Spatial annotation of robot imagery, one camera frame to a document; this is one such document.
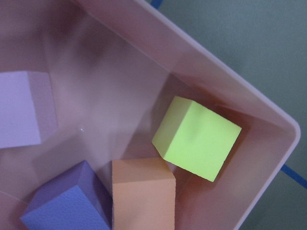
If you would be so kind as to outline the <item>yellow foam block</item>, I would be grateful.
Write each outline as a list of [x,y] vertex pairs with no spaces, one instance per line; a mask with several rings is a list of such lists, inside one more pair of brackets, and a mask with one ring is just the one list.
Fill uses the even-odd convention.
[[152,143],[165,161],[214,182],[241,130],[196,101],[175,96]]

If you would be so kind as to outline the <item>pink plastic bin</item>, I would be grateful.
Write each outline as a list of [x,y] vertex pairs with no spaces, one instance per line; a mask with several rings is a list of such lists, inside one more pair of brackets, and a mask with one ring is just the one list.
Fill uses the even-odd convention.
[[172,166],[177,230],[237,230],[299,142],[298,123],[143,0],[3,0],[0,70],[48,72],[57,131],[0,151],[0,227],[23,230],[35,190],[82,160],[156,157],[175,95],[242,127],[211,183]]

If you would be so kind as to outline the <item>orange foam block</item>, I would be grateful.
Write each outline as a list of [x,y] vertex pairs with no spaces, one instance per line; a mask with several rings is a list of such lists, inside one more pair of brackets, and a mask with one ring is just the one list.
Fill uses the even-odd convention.
[[176,179],[158,158],[112,161],[113,229],[173,230]]

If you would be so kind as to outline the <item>purple foam block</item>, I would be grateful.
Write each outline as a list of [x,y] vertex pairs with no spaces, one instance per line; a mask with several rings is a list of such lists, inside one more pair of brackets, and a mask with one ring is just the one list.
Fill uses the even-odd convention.
[[110,230],[112,197],[87,161],[38,188],[20,217],[29,230]]

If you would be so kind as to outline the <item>pink foam block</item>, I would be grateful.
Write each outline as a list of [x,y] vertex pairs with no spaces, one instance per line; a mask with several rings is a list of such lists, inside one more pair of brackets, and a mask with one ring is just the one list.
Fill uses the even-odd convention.
[[57,129],[49,74],[11,71],[0,74],[0,147],[43,143]]

